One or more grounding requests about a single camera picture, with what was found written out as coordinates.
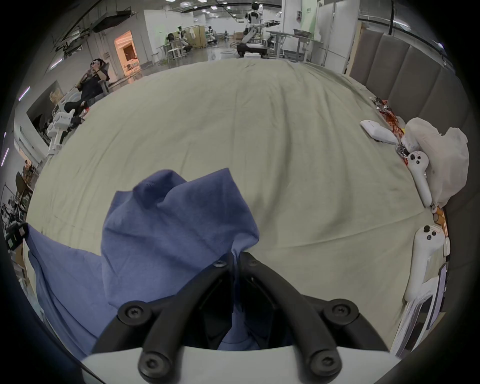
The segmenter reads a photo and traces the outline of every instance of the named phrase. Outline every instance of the sign on wall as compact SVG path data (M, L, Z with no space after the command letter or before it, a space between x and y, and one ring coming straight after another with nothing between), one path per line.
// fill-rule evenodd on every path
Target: sign on wall
M310 32L313 36L317 20L317 0L302 0L301 10L301 29Z

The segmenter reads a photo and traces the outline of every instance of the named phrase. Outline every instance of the white robot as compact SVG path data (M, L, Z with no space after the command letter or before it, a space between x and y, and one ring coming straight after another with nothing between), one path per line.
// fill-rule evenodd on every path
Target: white robot
M267 41L260 39L260 43L255 43L255 37L258 33L262 33L263 27L270 27L273 25L279 25L280 22L272 21L268 23L262 22L262 13L259 11L258 3L252 3L252 9L245 15L248 20L248 25L245 28L246 35L243 37L240 44L237 45L237 52L240 57L244 57L246 52L258 53L260 56L267 54Z
M62 137L64 137L72 127L73 114L75 109L69 113L65 112L65 103L80 100L82 93L76 88L72 88L52 111L53 120L47 128L47 136L50 138L48 155L56 155L62 148Z
M53 117L53 121L47 128L47 136L50 138L50 147L48 148L48 155L56 155L62 144L60 143L63 133L68 131L72 123L73 114L75 109L72 109L70 113L60 111Z

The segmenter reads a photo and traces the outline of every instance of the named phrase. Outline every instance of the black clothing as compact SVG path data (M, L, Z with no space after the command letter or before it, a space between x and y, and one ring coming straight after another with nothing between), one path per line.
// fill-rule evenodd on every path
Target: black clothing
M110 80L107 70L104 68L100 68L100 70L107 76L105 81ZM98 83L100 81L100 77L98 74L94 76L88 76L86 80L84 80L80 87L78 88L79 91L82 91L82 95L80 96L79 101L70 101L65 103L65 112L70 112L72 109L75 109L74 116L78 116L82 111L88 106L88 101L93 99L95 96L100 95L103 93L102 86Z

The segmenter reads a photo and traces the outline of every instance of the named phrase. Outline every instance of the blue cloth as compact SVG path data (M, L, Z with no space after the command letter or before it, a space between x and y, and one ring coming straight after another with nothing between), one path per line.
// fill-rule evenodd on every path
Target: blue cloth
M223 254L238 256L259 239L228 169L189 182L163 170L117 192L104 222L102 257L29 231L39 303L79 359L123 303L174 295ZM219 349L255 348L237 309L232 320Z

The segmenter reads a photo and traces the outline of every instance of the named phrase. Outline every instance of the screw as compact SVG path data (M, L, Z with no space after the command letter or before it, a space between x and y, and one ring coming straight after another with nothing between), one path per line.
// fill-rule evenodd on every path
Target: screw
M170 364L166 357L156 353L145 353L140 357L138 369L150 378L165 377L170 372Z
M335 360L333 360L331 357L326 357L322 360L322 364L326 367L331 367Z
M158 361L156 361L154 359L148 359L145 364L150 369L155 369L155 368L158 367Z
M131 307L127 310L127 316L131 319L138 319L142 316L142 308L140 307Z
M332 312L335 316L345 317L350 314L350 308L345 304L338 304L333 307Z
M310 370L317 376L332 376L341 368L339 356L331 350L317 352L310 362Z
M224 267L224 266L226 266L226 265L227 265L227 263L224 262L223 260L217 260L217 261L215 261L215 262L213 263L213 266L214 266L214 267L217 267L217 268L222 268L222 267Z

